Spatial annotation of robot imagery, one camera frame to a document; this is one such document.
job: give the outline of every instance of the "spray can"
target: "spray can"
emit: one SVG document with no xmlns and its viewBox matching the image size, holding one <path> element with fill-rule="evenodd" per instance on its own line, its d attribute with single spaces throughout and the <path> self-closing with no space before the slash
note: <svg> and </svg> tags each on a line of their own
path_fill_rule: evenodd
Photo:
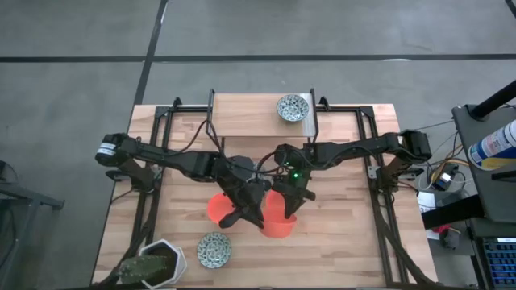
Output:
<svg viewBox="0 0 516 290">
<path fill-rule="evenodd" d="M 516 120 L 473 144 L 468 149 L 468 157 L 482 170 L 516 163 Z"/>
</svg>

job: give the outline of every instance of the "white hexagonal pot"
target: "white hexagonal pot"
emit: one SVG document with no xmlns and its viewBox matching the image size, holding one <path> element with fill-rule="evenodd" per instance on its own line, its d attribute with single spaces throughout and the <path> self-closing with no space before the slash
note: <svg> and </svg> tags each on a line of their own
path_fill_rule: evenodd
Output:
<svg viewBox="0 0 516 290">
<path fill-rule="evenodd" d="M 160 284 L 150 285 L 149 283 L 147 283 L 147 281 L 142 280 L 142 283 L 151 290 L 157 289 L 166 284 L 176 283 L 179 280 L 179 278 L 181 278 L 181 275 L 183 275 L 183 273 L 186 271 L 186 259 L 185 259 L 185 254 L 183 254 L 183 250 L 178 246 L 173 246 L 172 244 L 170 244 L 167 240 L 165 240 L 163 238 L 159 241 L 153 242 L 152 244 L 150 244 L 148 246 L 144 246 L 143 248 L 139 249 L 139 255 L 151 255 L 152 252 L 156 248 L 160 248 L 160 247 L 167 247 L 168 249 L 170 249 L 171 251 L 174 251 L 176 253 L 176 255 L 177 255 L 176 266 L 175 266 L 174 273 L 171 273 L 172 275 L 170 276 L 170 279 L 163 281 Z"/>
</svg>

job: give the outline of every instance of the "gray floor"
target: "gray floor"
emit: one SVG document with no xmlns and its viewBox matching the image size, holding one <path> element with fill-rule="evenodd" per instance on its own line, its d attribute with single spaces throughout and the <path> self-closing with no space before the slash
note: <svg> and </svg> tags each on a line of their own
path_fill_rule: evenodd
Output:
<svg viewBox="0 0 516 290">
<path fill-rule="evenodd" d="M 0 0 L 0 56 L 144 56 L 158 4 Z M 274 53 L 516 53 L 516 19 L 504 0 L 179 0 L 167 7 L 156 50 Z M 113 187 L 94 152 L 104 134 L 127 129 L 142 66 L 0 64 L 0 160 L 23 186 L 66 200 L 60 213 L 38 216 L 19 288 L 89 283 Z M 514 76 L 516 60 L 154 64 L 143 102 L 202 104 L 210 88 L 315 87 L 333 103 L 394 103 L 406 129 L 448 120 L 453 106 L 481 101 Z M 428 130 L 432 147 L 454 130 Z M 445 284 L 474 283 L 464 256 L 435 254 L 435 264 Z"/>
</svg>

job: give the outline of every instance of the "orange cup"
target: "orange cup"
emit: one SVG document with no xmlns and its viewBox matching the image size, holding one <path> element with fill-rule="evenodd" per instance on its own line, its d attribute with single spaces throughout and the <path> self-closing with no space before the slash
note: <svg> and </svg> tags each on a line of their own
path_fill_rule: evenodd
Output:
<svg viewBox="0 0 516 290">
<path fill-rule="evenodd" d="M 264 211 L 264 220 L 264 229 L 260 229 L 260 232 L 265 237 L 286 238 L 296 226 L 298 219 L 294 214 L 289 218 L 285 218 L 284 208 L 267 207 Z"/>
<path fill-rule="evenodd" d="M 213 196 L 208 202 L 208 217 L 210 220 L 218 225 L 221 219 L 223 219 L 227 214 L 232 213 L 233 203 L 222 193 L 216 194 Z"/>
<path fill-rule="evenodd" d="M 285 209 L 285 199 L 281 193 L 270 190 L 265 197 L 265 207 L 268 209 Z"/>
</svg>

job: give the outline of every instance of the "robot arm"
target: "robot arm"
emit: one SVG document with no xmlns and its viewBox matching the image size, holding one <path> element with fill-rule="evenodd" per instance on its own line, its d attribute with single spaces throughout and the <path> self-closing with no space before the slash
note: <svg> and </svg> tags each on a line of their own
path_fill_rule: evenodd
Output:
<svg viewBox="0 0 516 290">
<path fill-rule="evenodd" d="M 396 158 L 389 165 L 377 169 L 377 187 L 396 191 L 397 178 L 402 173 L 412 164 L 431 158 L 427 135 L 415 130 L 386 133 L 381 137 L 344 144 L 305 143 L 302 149 L 282 144 L 275 152 L 276 163 L 291 168 L 288 175 L 277 177 L 273 183 L 273 190 L 285 198 L 286 218 L 295 213 L 306 199 L 315 200 L 315 193 L 306 189 L 312 170 L 327 170 L 344 160 L 390 153 Z"/>
<path fill-rule="evenodd" d="M 260 204 L 264 183 L 252 178 L 254 163 L 248 157 L 227 159 L 217 151 L 174 151 L 141 143 L 126 134 L 112 134 L 104 137 L 95 159 L 101 165 L 118 168 L 131 178 L 133 187 L 147 193 L 156 189 L 155 173 L 140 167 L 135 159 L 174 168 L 198 182 L 217 182 L 235 207 L 219 222 L 220 227 L 227 228 L 243 218 L 263 228 Z"/>
</svg>

